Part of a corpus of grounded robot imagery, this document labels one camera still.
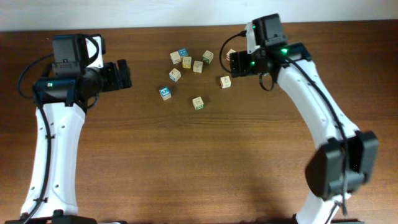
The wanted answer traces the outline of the red number wood block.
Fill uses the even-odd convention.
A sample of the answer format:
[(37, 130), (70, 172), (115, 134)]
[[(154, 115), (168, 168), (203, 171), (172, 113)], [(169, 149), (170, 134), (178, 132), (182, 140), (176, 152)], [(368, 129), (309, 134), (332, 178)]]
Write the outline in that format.
[(229, 88), (231, 86), (231, 80), (229, 76), (220, 78), (220, 85), (222, 88)]

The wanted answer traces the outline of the blue number 5 block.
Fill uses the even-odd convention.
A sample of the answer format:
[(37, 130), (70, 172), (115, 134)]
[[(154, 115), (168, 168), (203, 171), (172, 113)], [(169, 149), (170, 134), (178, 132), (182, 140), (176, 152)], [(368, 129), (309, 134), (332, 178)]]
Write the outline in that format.
[(164, 87), (164, 88), (161, 88), (160, 90), (159, 90), (159, 93), (160, 93), (160, 95), (161, 95), (161, 97), (162, 97), (162, 99), (165, 101), (165, 100), (168, 100), (169, 98), (171, 98), (171, 92), (170, 92), (170, 90), (169, 90), (169, 88), (168, 87)]

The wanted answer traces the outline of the blue baseball wood block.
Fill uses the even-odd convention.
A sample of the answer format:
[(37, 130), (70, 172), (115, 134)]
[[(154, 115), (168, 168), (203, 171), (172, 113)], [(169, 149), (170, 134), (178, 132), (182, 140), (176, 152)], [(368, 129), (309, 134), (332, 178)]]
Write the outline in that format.
[(169, 73), (169, 78), (174, 82), (177, 82), (181, 78), (181, 72), (176, 68), (173, 68)]

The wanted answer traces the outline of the letter M wood block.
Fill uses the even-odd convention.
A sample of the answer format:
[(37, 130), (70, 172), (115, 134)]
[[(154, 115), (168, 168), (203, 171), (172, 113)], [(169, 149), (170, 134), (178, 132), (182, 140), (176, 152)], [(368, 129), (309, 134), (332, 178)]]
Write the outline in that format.
[(193, 103), (193, 106), (194, 106), (194, 108), (196, 110), (200, 110), (200, 109), (202, 109), (204, 107), (204, 102), (203, 102), (203, 100), (202, 100), (202, 98), (200, 96), (194, 98), (192, 100), (192, 103)]

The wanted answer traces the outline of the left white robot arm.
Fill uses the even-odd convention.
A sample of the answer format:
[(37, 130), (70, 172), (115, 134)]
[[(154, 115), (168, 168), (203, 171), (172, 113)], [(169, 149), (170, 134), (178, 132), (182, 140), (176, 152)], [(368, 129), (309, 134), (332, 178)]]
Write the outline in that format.
[(51, 217), (55, 212), (76, 215), (75, 176), (78, 143), (88, 110), (100, 93), (132, 85), (124, 59), (102, 65), (95, 63), (62, 77), (50, 76), (46, 65), (32, 87), (36, 106), (37, 142), (29, 191), (21, 208), (24, 222)]

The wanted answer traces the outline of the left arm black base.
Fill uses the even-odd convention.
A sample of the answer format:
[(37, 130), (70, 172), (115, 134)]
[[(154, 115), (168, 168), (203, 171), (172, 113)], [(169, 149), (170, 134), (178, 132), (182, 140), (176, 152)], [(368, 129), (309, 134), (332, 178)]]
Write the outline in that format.
[(27, 224), (97, 224), (94, 218), (81, 217), (77, 215), (64, 215), (62, 212), (55, 212), (49, 217), (31, 218)]

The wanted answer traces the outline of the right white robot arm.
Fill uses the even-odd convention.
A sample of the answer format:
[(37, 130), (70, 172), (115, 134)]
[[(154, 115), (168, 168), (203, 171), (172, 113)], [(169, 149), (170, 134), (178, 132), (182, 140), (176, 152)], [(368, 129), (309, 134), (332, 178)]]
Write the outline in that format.
[(372, 176), (379, 141), (349, 120), (320, 79), (302, 43), (259, 48), (229, 56), (232, 76), (266, 73), (294, 102), (312, 135), (316, 152), (305, 168), (310, 193), (293, 223), (331, 223), (338, 210)]

